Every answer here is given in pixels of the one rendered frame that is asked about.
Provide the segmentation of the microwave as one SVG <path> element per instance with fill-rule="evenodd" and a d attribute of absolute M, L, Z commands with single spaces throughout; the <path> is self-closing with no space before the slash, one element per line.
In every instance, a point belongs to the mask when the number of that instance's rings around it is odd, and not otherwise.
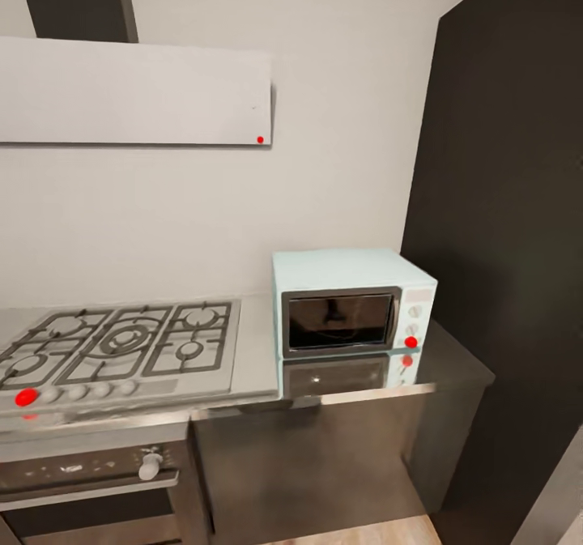
<path fill-rule="evenodd" d="M 276 252 L 281 358 L 423 346 L 438 281 L 390 248 Z"/>

